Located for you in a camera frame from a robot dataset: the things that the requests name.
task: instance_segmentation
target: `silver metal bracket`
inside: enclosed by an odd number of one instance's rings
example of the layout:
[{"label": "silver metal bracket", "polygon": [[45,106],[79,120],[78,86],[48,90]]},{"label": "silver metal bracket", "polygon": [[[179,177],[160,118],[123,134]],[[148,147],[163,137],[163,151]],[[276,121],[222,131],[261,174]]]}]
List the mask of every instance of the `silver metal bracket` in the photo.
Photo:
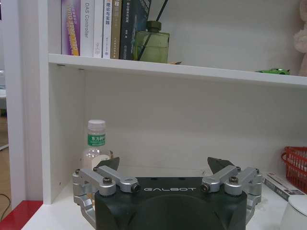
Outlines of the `silver metal bracket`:
[{"label": "silver metal bracket", "polygon": [[135,177],[123,177],[107,166],[96,168],[96,172],[90,169],[76,170],[72,175],[72,183],[73,201],[80,206],[82,215],[94,228],[95,210],[87,194],[99,191],[102,196],[111,196],[116,192],[116,185],[125,193],[138,192],[140,189]]},{"label": "silver metal bracket", "polygon": [[203,177],[201,189],[206,193],[218,192],[224,184],[225,192],[230,196],[247,194],[246,223],[252,218],[255,206],[261,202],[262,175],[258,169],[246,168],[239,172],[236,166],[228,165],[210,177]]},{"label": "silver metal bracket", "polygon": [[215,193],[220,190],[220,186],[228,180],[230,176],[235,176],[238,174],[238,169],[236,166],[228,165],[222,170],[218,171],[212,176],[203,177],[201,184],[202,190],[207,193]]},{"label": "silver metal bracket", "polygon": [[140,185],[135,177],[121,176],[117,171],[101,166],[97,169],[97,173],[105,177],[111,177],[124,193],[135,193],[140,190]]}]

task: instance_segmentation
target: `white book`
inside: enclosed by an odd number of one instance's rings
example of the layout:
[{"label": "white book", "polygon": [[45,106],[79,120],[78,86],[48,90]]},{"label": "white book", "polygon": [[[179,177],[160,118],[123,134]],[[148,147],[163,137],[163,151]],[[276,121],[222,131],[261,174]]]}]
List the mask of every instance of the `white book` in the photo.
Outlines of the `white book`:
[{"label": "white book", "polygon": [[80,56],[92,57],[94,45],[94,0],[81,0]]},{"label": "white book", "polygon": [[104,23],[104,0],[95,0],[94,5],[94,54],[95,58],[102,58],[102,34]]},{"label": "white book", "polygon": [[111,58],[112,0],[105,0],[103,58]]}]

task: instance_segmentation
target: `green toy car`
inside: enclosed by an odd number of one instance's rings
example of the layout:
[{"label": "green toy car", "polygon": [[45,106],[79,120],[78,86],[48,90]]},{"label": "green toy car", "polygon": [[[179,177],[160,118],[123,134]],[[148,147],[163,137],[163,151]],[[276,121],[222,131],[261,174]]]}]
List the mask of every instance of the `green toy car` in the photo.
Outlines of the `green toy car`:
[{"label": "green toy car", "polygon": [[285,69],[268,69],[268,70],[259,70],[256,71],[258,73],[272,73],[272,74],[283,74],[283,75],[290,75],[290,70]]}]

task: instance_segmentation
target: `red plastic basket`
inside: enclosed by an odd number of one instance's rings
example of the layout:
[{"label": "red plastic basket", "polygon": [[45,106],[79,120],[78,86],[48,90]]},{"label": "red plastic basket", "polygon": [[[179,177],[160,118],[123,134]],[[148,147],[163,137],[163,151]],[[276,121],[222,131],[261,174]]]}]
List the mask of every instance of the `red plastic basket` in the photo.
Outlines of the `red plastic basket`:
[{"label": "red plastic basket", "polygon": [[307,193],[307,147],[285,147],[282,160],[287,166],[287,180]]}]

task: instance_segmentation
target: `bottle label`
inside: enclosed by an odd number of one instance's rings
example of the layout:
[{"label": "bottle label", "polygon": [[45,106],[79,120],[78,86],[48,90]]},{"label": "bottle label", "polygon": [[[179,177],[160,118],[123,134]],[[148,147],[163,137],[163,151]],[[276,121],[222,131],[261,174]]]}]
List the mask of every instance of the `bottle label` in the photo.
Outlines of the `bottle label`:
[{"label": "bottle label", "polygon": [[87,135],[87,144],[89,146],[103,146],[106,143],[106,135]]}]

